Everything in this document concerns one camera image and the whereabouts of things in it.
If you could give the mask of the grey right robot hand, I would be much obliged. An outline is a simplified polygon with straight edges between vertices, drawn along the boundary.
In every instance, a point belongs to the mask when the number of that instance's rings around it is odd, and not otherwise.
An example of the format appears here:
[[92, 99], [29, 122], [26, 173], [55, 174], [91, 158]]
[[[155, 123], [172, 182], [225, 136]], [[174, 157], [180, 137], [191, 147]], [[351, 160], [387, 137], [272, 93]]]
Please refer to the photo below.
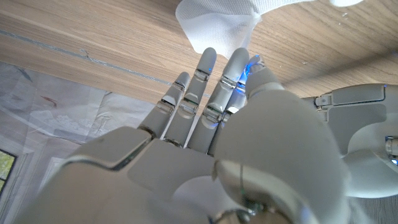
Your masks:
[[145, 120], [83, 144], [17, 223], [348, 223], [346, 165], [330, 128], [244, 48], [201, 117], [207, 48]]

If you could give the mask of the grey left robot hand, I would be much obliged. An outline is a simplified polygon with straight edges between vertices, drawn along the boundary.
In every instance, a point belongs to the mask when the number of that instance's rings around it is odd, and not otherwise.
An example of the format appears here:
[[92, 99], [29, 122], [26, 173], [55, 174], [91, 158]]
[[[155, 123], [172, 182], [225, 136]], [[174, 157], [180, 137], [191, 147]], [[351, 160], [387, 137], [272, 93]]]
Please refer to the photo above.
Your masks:
[[347, 86], [307, 97], [348, 167], [348, 196], [397, 195], [397, 85]]

